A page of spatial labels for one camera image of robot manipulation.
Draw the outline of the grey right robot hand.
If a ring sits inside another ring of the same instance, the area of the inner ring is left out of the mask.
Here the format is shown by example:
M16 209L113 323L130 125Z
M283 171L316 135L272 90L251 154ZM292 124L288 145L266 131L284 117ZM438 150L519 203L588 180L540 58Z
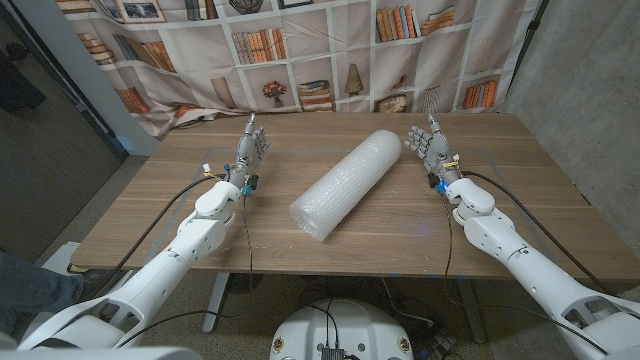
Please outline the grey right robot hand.
M427 172L438 179L443 187L448 187L461 178L459 157L449 148L446 136L432 113L427 115L430 130L412 126L404 144L423 162Z

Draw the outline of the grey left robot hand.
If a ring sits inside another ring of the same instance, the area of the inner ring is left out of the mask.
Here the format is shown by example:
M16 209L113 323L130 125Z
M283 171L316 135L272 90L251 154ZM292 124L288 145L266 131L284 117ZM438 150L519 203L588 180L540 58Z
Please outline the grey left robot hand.
M248 179L258 173L269 145L265 130L256 127L256 114L251 113L240 137L228 182L239 189L244 188Z

